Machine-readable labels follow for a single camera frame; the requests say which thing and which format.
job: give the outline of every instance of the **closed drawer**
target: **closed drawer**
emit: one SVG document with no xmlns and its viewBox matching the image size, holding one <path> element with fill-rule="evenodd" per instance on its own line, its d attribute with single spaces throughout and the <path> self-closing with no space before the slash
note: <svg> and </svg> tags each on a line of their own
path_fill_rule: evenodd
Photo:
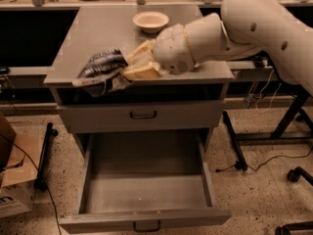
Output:
<svg viewBox="0 0 313 235">
<path fill-rule="evenodd" d="M 92 134 L 70 234 L 222 224 L 195 130 Z"/>
<path fill-rule="evenodd" d="M 106 106 L 60 106 L 70 133 L 204 128 L 217 126 L 223 101 L 190 101 Z"/>
</svg>

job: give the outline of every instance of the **terrazzo floor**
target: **terrazzo floor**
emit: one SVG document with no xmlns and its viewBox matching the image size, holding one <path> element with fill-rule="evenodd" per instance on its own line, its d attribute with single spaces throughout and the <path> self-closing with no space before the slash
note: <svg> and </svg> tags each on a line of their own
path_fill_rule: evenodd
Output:
<svg viewBox="0 0 313 235">
<path fill-rule="evenodd" d="M 313 117 L 313 108 L 306 112 Z M 260 114 L 256 110 L 229 110 L 228 114 L 237 132 L 271 131 L 284 115 L 285 108 L 271 109 Z M 7 116 L 17 133 L 44 136 L 46 124 L 52 122 L 59 135 L 53 139 L 46 164 L 45 178 L 58 210 L 58 217 L 73 214 L 83 158 L 72 136 L 65 130 L 58 115 L 33 112 Z M 303 123 L 293 122 L 290 130 L 302 130 Z M 244 145 L 242 147 L 249 166 L 258 165 L 277 155 L 306 155 L 312 141 L 281 144 Z M 277 158 L 257 172 L 252 169 L 237 171 L 233 168 L 216 173 L 217 168 L 233 165 L 236 160 L 227 128 L 221 119 L 214 130 L 206 151 L 217 206 L 230 210 L 232 216 L 223 225 L 193 228 L 161 229 L 154 234 L 184 235 L 270 235 L 277 226 L 290 222 L 313 220 L 313 187 L 301 178 L 297 183 L 287 181 L 290 169 L 300 165 L 313 173 L 313 154 L 303 159 Z M 47 192 L 36 190 L 33 211 L 0 219 L 1 235 L 59 234 L 51 199 Z M 135 232 L 100 234 L 132 235 Z M 313 234 L 293 232 L 292 234 Z"/>
</svg>

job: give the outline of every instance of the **caster wheel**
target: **caster wheel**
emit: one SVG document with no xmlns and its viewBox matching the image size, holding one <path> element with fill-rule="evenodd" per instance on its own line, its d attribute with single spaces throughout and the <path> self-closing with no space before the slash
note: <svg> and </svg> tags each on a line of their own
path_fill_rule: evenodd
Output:
<svg viewBox="0 0 313 235">
<path fill-rule="evenodd" d="M 53 135 L 54 137 L 58 136 L 58 135 L 59 135 L 58 130 L 53 129 L 53 130 L 52 130 L 52 135 Z"/>
<path fill-rule="evenodd" d="M 287 180 L 290 182 L 297 182 L 300 178 L 300 174 L 295 170 L 291 169 L 290 172 L 287 174 Z"/>
<path fill-rule="evenodd" d="M 303 121 L 302 115 L 299 115 L 298 117 L 295 118 L 296 121 Z"/>
<path fill-rule="evenodd" d="M 275 235 L 291 235 L 291 233 L 285 227 L 277 227 Z"/>
</svg>

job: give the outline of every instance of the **white bowl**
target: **white bowl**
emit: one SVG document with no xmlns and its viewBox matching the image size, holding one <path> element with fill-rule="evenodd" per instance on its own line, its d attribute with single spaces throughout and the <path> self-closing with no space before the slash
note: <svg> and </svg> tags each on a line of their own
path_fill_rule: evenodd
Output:
<svg viewBox="0 0 313 235">
<path fill-rule="evenodd" d="M 159 32 L 168 21 L 168 16 L 160 12 L 143 12 L 133 18 L 134 24 L 146 33 Z"/>
</svg>

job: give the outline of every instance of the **cabinet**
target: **cabinet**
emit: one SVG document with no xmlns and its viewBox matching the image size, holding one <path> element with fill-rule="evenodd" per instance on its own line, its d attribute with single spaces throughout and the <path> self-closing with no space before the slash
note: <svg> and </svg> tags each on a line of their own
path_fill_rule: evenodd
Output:
<svg viewBox="0 0 313 235">
<path fill-rule="evenodd" d="M 201 16 L 194 5 L 81 8 L 45 79 L 85 158 L 76 210 L 60 220 L 68 233 L 150 232 L 230 217 L 216 206 L 204 157 L 234 79 L 227 63 L 136 81 L 100 98 L 71 86 L 93 54 L 127 55 L 156 37 L 131 22 L 143 10 L 163 11 L 170 24 Z"/>
</svg>

